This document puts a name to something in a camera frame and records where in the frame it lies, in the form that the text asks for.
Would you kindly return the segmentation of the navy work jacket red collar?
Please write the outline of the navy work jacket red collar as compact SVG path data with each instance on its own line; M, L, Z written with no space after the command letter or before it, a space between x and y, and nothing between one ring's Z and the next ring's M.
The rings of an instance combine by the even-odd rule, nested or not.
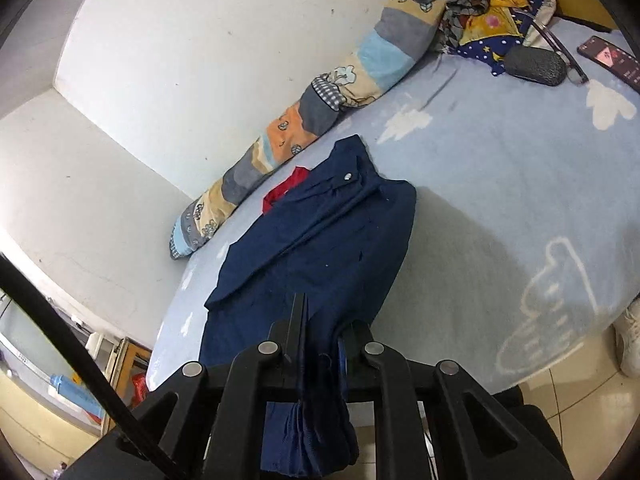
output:
M318 478L356 462L337 338L378 314L415 211L416 189L382 178L361 139L349 136L230 247L205 304L204 364L229 363L290 316L296 295L308 301L302 397L268 406L263 470Z

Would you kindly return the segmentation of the red plastic bag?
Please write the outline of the red plastic bag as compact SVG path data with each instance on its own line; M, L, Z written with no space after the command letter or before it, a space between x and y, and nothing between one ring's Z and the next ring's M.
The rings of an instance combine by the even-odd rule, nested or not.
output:
M145 400L146 396L149 393L149 388L146 385L144 373L139 373L132 376L131 382L132 388L134 388L134 393L131 397L131 406L135 408Z

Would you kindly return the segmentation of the wooden side furniture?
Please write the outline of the wooden side furniture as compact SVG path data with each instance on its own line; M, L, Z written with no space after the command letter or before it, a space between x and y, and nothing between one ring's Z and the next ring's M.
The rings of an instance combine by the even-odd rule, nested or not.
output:
M131 397L134 393L131 377L144 373L149 368L151 350L130 338L124 338L116 344L107 362L105 377L113 387L119 399L130 410Z

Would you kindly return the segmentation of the white shoe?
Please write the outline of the white shoe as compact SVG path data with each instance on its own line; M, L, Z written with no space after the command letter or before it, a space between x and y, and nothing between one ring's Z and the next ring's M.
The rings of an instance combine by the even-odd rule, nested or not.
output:
M640 375L640 298L626 307L614 322L616 358L620 371L629 378Z

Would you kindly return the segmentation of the light blue cloud bed sheet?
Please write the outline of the light blue cloud bed sheet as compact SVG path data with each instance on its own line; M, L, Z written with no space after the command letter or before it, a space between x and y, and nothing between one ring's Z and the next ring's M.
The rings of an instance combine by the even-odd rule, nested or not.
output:
M610 325L639 291L639 97L582 60L556 87L427 55L293 158L360 136L418 202L372 330L406 358L508 388Z

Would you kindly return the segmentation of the black glasses case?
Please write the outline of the black glasses case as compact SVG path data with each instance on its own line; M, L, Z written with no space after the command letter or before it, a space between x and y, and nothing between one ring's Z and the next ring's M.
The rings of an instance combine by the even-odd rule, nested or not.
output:
M567 77L567 66L555 52L524 46L512 47L503 58L504 70L513 77L556 87Z

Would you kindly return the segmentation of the smartphone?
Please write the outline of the smartphone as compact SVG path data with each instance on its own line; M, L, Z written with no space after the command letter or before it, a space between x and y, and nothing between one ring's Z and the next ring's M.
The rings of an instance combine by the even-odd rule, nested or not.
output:
M591 36L577 48L577 52L623 81L635 92L640 92L639 61L624 49L598 36Z

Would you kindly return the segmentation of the long patchwork bolster pillow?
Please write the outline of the long patchwork bolster pillow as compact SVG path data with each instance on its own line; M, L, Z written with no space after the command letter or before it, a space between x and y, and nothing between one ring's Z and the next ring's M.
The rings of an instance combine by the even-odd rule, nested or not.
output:
M333 70L308 84L244 155L180 214L169 237L178 260L206 244L265 178L313 144L349 110L376 101L427 51L446 0L388 0L372 32Z

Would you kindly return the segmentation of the navy yellow star pillow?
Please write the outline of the navy yellow star pillow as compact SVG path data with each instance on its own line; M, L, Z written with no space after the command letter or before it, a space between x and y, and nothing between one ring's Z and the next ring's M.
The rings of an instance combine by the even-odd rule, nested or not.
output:
M531 47L540 38L536 26L553 18L556 0L489 0L484 14L464 25L454 53L485 63L492 76L504 73L504 57L513 47Z

